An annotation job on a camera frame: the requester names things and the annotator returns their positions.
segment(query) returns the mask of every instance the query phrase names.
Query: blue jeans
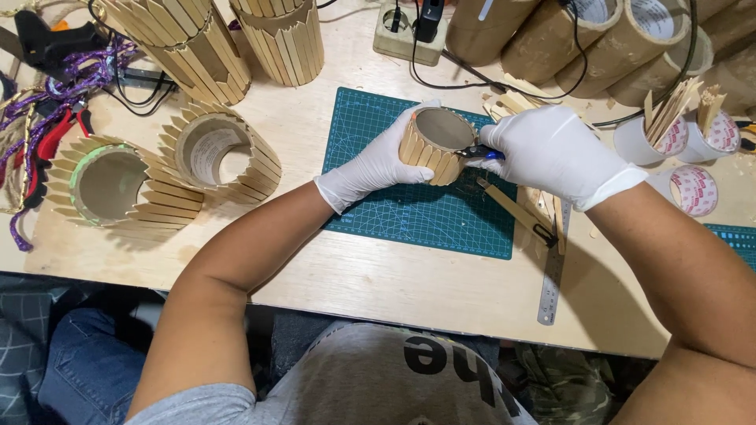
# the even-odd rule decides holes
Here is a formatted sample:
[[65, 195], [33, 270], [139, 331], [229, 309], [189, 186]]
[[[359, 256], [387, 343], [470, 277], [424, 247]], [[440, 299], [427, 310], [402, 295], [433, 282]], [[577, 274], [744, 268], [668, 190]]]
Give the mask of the blue jeans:
[[145, 355], [115, 332], [113, 318], [98, 309], [73, 310], [55, 328], [38, 400], [61, 422], [124, 422]]

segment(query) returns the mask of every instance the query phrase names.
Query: gray t-shirt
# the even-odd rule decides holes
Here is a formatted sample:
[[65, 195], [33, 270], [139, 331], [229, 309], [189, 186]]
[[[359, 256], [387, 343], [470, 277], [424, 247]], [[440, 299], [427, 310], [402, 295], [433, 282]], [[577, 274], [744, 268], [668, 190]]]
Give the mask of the gray t-shirt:
[[324, 334], [265, 400], [236, 384], [187, 389], [126, 425], [503, 423], [537, 425], [473, 351], [379, 324]]

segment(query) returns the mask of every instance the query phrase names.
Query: metal ruler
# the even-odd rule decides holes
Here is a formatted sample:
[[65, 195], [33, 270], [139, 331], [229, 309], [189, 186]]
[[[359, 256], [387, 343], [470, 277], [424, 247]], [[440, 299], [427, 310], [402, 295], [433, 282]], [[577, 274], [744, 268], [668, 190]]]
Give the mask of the metal ruler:
[[[562, 200], [562, 223], [564, 223], [564, 236], [567, 237], [569, 228], [569, 216], [572, 204]], [[553, 229], [556, 234], [556, 223]], [[562, 280], [562, 270], [565, 266], [565, 257], [559, 254], [558, 244], [549, 249], [544, 269], [544, 285], [541, 287], [541, 302], [538, 304], [538, 323], [551, 326], [556, 317], [556, 304], [559, 302], [559, 283]]]

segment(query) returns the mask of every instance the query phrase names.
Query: craft workbench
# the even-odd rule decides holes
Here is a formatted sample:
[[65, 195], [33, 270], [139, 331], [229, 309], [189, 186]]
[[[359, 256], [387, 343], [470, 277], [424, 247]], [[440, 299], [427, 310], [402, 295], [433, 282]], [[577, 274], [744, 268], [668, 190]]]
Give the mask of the craft workbench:
[[[218, 2], [218, 7], [230, 21], [228, 3]], [[477, 113], [483, 113], [484, 94], [496, 95], [488, 88], [427, 88], [410, 76], [408, 62], [375, 53], [373, 31], [379, 8], [379, 2], [339, 0], [321, 9], [325, 65], [314, 81], [297, 88], [270, 80], [253, 59], [242, 32], [234, 32], [239, 49], [255, 65], [249, 92], [233, 108], [280, 157], [283, 177], [273, 196], [320, 173], [334, 98], [340, 86], [415, 101], [440, 98], [445, 106]], [[3, 19], [0, 24], [10, 21]], [[8, 68], [10, 57], [4, 54], [0, 60], [0, 67]], [[494, 79], [503, 75], [498, 63], [479, 69]], [[418, 65], [417, 70], [426, 81], [437, 84], [475, 81], [444, 58], [437, 67]], [[98, 134], [126, 138], [156, 149], [160, 125], [177, 112], [183, 100], [183, 94], [173, 95], [152, 117], [139, 118], [112, 98], [98, 95], [89, 104], [92, 125]], [[633, 112], [621, 105], [609, 110], [605, 98], [568, 101], [585, 110], [594, 122]], [[69, 144], [76, 136], [72, 130], [63, 144]], [[603, 140], [611, 145], [612, 132], [604, 131]], [[708, 167], [717, 179], [720, 203], [700, 221], [754, 225], [751, 217], [756, 214], [756, 196], [750, 168], [753, 158], [737, 154]], [[674, 160], [668, 160], [662, 167], [674, 164]], [[232, 168], [233, 158], [223, 166]], [[114, 236], [96, 228], [77, 228], [54, 214], [50, 202], [44, 202], [38, 212], [23, 220], [23, 231], [35, 246], [28, 254], [17, 251], [6, 230], [10, 216], [0, 215], [0, 270], [170, 289], [201, 246], [249, 209], [233, 203], [215, 202], [209, 206], [192, 224], [161, 243]], [[536, 257], [533, 243], [524, 250], [518, 248], [525, 233], [520, 225], [515, 227], [516, 246], [509, 261], [319, 231], [280, 272], [252, 294], [251, 300], [417, 327], [660, 356], [668, 332], [655, 319], [643, 291], [617, 251], [600, 235], [589, 235], [592, 227], [585, 214], [572, 213], [562, 295], [556, 323], [550, 327], [536, 321], [545, 256]]]

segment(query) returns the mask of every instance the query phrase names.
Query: person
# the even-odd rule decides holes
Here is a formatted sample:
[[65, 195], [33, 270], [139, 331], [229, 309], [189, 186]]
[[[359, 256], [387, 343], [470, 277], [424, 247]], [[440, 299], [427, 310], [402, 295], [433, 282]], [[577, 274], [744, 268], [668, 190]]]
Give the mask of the person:
[[[78, 423], [124, 418], [128, 425], [535, 423], [473, 350], [381, 324], [327, 329], [256, 401], [243, 327], [247, 294], [284, 266], [334, 212], [342, 213], [371, 191], [433, 177], [430, 169], [398, 159], [415, 109], [403, 112], [349, 163], [248, 212], [214, 236], [175, 282], [146, 361], [124, 358], [131, 366], [119, 368], [111, 361], [109, 368], [97, 366], [90, 373], [112, 375], [114, 385], [128, 381], [132, 389], [120, 396], [78, 389], [106, 418]], [[469, 165], [548, 191], [586, 212], [633, 269], [672, 335], [658, 365], [613, 423], [756, 423], [754, 272], [645, 183], [646, 172], [601, 144], [566, 107], [504, 118], [485, 126], [480, 140], [507, 159]], [[68, 329], [90, 339], [96, 355], [108, 340], [105, 322], [85, 327], [69, 320]], [[72, 356], [61, 349], [51, 354], [51, 366], [65, 369]], [[48, 385], [45, 376], [42, 404], [64, 420], [80, 415], [72, 398], [55, 400], [56, 389], [77, 385], [76, 377], [48, 374], [57, 382]]]

